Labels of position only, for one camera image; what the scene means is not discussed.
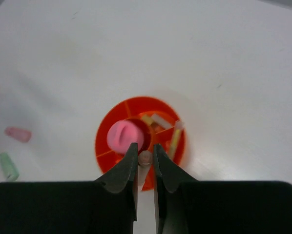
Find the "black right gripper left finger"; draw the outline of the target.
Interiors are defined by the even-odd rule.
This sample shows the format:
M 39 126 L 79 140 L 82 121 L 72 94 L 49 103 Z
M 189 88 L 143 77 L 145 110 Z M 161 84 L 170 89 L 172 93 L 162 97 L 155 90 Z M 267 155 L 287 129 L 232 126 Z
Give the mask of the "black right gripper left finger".
M 0 183 L 0 234 L 131 234 L 138 146 L 93 181 Z

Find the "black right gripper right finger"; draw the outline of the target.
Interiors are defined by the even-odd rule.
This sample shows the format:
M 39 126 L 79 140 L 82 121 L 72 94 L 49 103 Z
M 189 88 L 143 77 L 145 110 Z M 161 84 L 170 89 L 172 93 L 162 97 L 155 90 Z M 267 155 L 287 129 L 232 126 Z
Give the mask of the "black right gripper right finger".
M 159 234 L 292 234 L 292 185 L 199 181 L 153 148 Z

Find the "yellow highlighter pen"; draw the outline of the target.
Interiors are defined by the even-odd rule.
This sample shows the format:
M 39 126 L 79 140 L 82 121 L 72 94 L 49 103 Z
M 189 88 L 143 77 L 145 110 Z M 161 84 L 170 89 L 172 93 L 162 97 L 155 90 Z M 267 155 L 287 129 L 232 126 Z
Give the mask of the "yellow highlighter pen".
M 176 121 L 174 130 L 173 130 L 173 135 L 170 141 L 169 151 L 168 151 L 168 156 L 171 160 L 173 160 L 175 157 L 175 153 L 176 153 L 183 129 L 184 129 L 184 123 L 180 120 Z

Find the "pink round eraser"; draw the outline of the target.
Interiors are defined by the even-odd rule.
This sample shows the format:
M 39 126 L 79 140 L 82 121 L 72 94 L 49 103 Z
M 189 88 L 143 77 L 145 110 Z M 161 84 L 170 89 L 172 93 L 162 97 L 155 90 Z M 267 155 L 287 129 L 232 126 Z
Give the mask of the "pink round eraser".
M 136 124 L 129 120 L 119 120 L 107 132 L 107 145 L 119 154 L 125 154 L 131 143 L 137 143 L 138 150 L 144 144 L 144 134 Z

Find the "small grey eraser block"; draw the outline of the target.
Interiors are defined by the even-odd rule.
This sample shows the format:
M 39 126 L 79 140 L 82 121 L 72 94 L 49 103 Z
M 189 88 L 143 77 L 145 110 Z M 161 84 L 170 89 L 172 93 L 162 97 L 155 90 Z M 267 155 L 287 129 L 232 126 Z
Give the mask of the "small grey eraser block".
M 164 118 L 162 118 L 161 116 L 159 116 L 158 114 L 153 114 L 151 116 L 151 119 L 158 124 L 159 126 L 161 126 L 163 129 L 169 129 L 172 128 L 172 125 L 165 120 Z

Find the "small tan eraser block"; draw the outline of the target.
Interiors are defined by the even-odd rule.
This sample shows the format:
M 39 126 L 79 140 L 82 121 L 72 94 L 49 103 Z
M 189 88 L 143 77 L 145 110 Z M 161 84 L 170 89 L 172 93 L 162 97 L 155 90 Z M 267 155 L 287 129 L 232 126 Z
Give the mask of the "small tan eraser block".
M 154 120 L 153 120 L 150 116 L 148 116 L 148 115 L 143 115 L 143 116 L 141 117 L 141 120 L 142 120 L 145 124 L 147 124 L 148 126 L 151 126 L 151 125 L 153 124 L 153 122 L 154 122 Z

